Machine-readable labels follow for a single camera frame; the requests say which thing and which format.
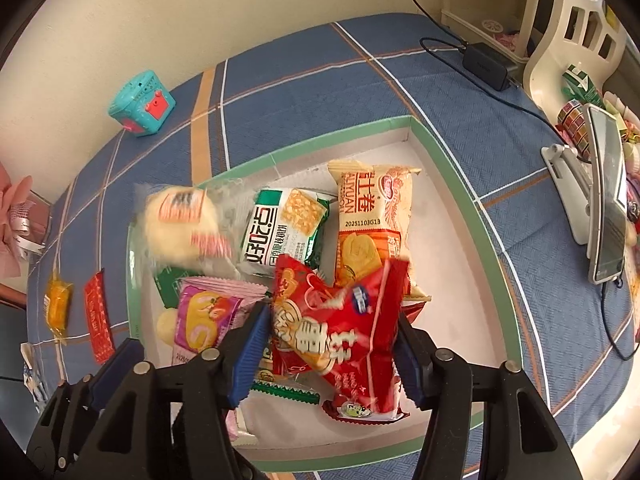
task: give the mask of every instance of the turquoise toy box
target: turquoise toy box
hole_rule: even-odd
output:
[[[171,110],[175,99],[152,70],[131,79],[109,106],[109,115],[137,137],[156,133]]]

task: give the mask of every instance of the yellow candy wrapper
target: yellow candy wrapper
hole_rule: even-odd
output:
[[[357,160],[331,160],[329,173],[338,184],[340,231],[335,285],[344,287],[382,266],[386,258],[409,261],[405,297],[426,300],[415,284],[406,244],[411,218],[412,173],[419,168],[370,166]]]
[[[54,272],[44,294],[44,314],[47,325],[53,335],[63,342],[66,331],[66,314],[69,310],[72,290],[73,285],[60,280],[58,274]]]

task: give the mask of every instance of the black power adapter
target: black power adapter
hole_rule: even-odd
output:
[[[498,92],[509,87],[510,78],[515,78],[518,71],[518,66],[511,59],[485,43],[468,44],[462,66]]]

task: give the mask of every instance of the beige wall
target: beige wall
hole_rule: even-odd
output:
[[[436,16],[441,0],[418,0]],[[411,0],[47,0],[0,71],[2,162],[55,200],[118,131],[111,98],[151,68],[169,88],[284,34]]]

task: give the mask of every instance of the black cable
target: black cable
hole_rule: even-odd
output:
[[[421,4],[419,4],[417,0],[412,0],[412,1],[414,2],[415,6],[416,6],[416,7],[418,7],[418,9],[420,9],[420,10],[422,11],[422,13],[423,13],[427,18],[429,18],[429,19],[433,22],[433,24],[434,24],[436,27],[438,27],[440,30],[442,30],[442,31],[443,31],[443,32],[445,32],[446,34],[449,34],[452,38],[456,38],[456,39],[457,39],[460,43],[462,43],[463,45],[466,45],[466,44],[467,44],[467,42],[466,42],[465,40],[463,40],[462,38],[460,38],[460,36],[459,36],[459,35],[457,35],[455,32],[453,32],[452,30],[450,30],[450,29],[448,29],[448,28],[446,28],[446,27],[443,27],[443,26],[442,26],[442,25],[440,25],[436,20],[434,20],[434,19],[433,19],[433,17],[432,17],[432,16],[431,16],[431,15],[430,15],[426,10],[424,10],[424,9],[422,8]]]
[[[439,62],[444,63],[445,65],[447,65],[450,69],[454,70],[455,72],[457,72],[458,74],[460,74],[462,77],[464,77],[467,81],[469,81],[471,84],[473,84],[476,88],[480,89],[482,92],[484,92],[485,94],[487,94],[489,97],[495,99],[496,101],[498,101],[499,103],[502,103],[503,105],[507,105],[510,108],[514,108],[514,110],[519,110],[521,112],[524,112],[526,114],[529,114],[532,117],[535,117],[537,120],[542,121],[543,123],[546,124],[546,126],[548,126],[553,133],[556,134],[556,136],[562,141],[562,144],[565,144],[564,139],[562,138],[562,136],[560,135],[560,133],[558,132],[558,130],[556,130],[556,127],[553,126],[553,124],[551,124],[546,117],[542,117],[539,116],[537,113],[532,112],[531,110],[527,110],[525,107],[522,107],[520,105],[514,104],[514,103],[510,103],[509,101],[502,99],[500,97],[498,97],[497,95],[492,94],[491,92],[489,92],[486,88],[484,88],[481,84],[475,82],[473,79],[471,79],[467,74],[465,74],[464,72],[462,72],[462,70],[459,70],[457,67],[455,67],[454,65],[452,65],[449,61],[442,59],[440,56],[437,56],[435,52],[433,52],[432,50],[428,49],[425,45],[424,45],[424,40],[430,40],[430,41],[439,41],[440,43],[444,43],[450,46],[453,46],[455,48],[457,48],[461,53],[464,53],[464,48],[460,49],[460,47],[457,47],[451,43],[447,43],[447,41],[442,41],[442,40],[436,40],[435,38],[420,38],[420,46],[425,50],[425,52],[427,52],[428,54],[431,54],[435,59],[437,59]],[[590,162],[588,160],[585,160],[584,158],[582,158],[580,155],[576,155],[576,157],[578,158],[578,160],[580,160],[581,162],[586,162],[587,164],[590,164]]]
[[[604,314],[604,299],[606,298],[606,295],[607,295],[607,283],[609,282],[604,282],[602,284],[602,293],[600,294],[600,313],[602,314],[602,324],[604,325],[604,331],[607,333],[607,338],[609,339],[609,343],[611,344],[611,347],[615,350],[616,354],[618,354],[618,357],[620,357],[620,359],[622,359],[623,361],[629,361],[634,355],[636,355],[638,348],[640,348],[640,343],[636,345],[636,348],[634,349],[633,352],[631,352],[630,355],[625,356],[622,354],[622,352],[620,351],[620,348],[618,348],[618,345],[614,341],[613,336],[611,335],[611,332],[609,330],[609,325],[607,324],[607,317]],[[618,286],[618,283],[622,283],[622,280],[620,281],[616,280],[616,286],[620,288],[622,285]]]

